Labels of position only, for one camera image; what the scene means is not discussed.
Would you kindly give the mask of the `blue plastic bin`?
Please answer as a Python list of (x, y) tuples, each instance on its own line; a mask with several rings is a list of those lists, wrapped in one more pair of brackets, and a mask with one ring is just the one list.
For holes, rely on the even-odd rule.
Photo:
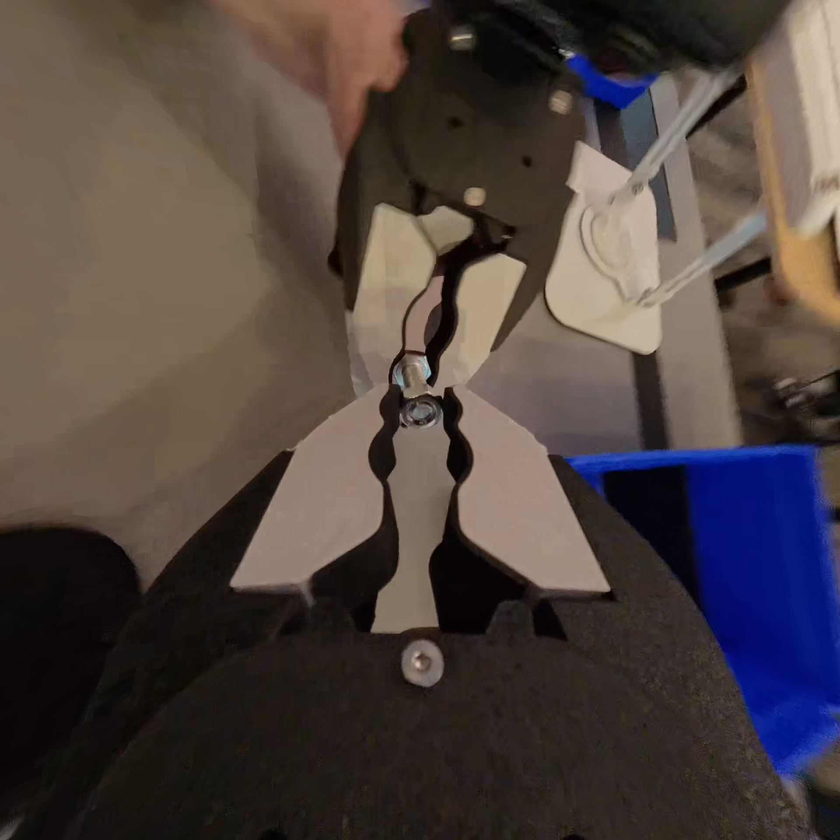
[(777, 773), (838, 737), (832, 516), (808, 445), (589, 455), (570, 464), (695, 598)]

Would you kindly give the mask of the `white metal stand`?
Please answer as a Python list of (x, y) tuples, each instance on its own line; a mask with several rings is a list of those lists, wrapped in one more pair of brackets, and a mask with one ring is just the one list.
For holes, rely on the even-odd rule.
[(662, 306), (766, 231), (766, 213), (752, 213), (680, 273), (660, 278), (657, 204), (650, 183), (738, 77), (738, 67), (701, 72), (674, 121), (658, 131), (632, 171), (576, 143), (568, 179), (573, 198), (544, 288), (547, 307), (563, 326), (651, 354), (662, 341)]

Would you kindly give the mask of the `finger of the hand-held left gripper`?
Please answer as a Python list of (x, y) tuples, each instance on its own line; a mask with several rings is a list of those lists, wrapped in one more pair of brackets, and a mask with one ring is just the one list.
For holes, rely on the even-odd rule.
[(488, 361), (525, 270), (520, 260), (495, 254), (457, 274), (432, 344), (434, 387), (463, 385)]
[(348, 313), (353, 392), (363, 396), (391, 380), (406, 347), (406, 315), (434, 277), (438, 259), (465, 241), (474, 221), (439, 206), (411, 213), (380, 203), (374, 208), (355, 303)]

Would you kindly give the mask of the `blue bin with square label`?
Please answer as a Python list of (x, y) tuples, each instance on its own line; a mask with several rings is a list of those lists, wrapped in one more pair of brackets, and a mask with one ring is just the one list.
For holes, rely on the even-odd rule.
[(572, 54), (565, 63), (581, 80), (586, 97), (619, 110), (626, 109), (641, 98), (658, 79), (656, 73), (623, 79), (607, 77), (583, 55)]

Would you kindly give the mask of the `silver hex bolt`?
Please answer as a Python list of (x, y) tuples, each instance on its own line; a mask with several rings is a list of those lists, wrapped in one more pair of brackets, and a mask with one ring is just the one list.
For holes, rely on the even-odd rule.
[(392, 378), (394, 383), (399, 386), (402, 394), (401, 406), (406, 399), (423, 394), (431, 395), (427, 382), (430, 371), (427, 358), (423, 354), (405, 353), (395, 363)]

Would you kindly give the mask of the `person's left forearm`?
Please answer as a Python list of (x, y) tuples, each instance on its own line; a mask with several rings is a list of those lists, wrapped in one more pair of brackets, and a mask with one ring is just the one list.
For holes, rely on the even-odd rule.
[(329, 115), (345, 158), (371, 92), (392, 91), (406, 68), (405, 15), (391, 1), (216, 1), (262, 60)]

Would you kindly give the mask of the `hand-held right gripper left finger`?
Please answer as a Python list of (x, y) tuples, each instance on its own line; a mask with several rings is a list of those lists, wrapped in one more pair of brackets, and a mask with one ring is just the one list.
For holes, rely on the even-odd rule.
[(244, 551), (237, 593), (335, 601), (370, 632), (399, 562), (390, 477), (401, 393), (378, 385), (331, 415), (291, 451)]

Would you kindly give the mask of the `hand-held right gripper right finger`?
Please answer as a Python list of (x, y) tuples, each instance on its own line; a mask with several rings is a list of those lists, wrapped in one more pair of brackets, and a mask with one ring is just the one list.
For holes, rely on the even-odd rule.
[(429, 561), (440, 630), (483, 634), (515, 602), (534, 633), (563, 634), (556, 602), (602, 600), (612, 587), (546, 447), (463, 385), (446, 389), (443, 411), (455, 485)]

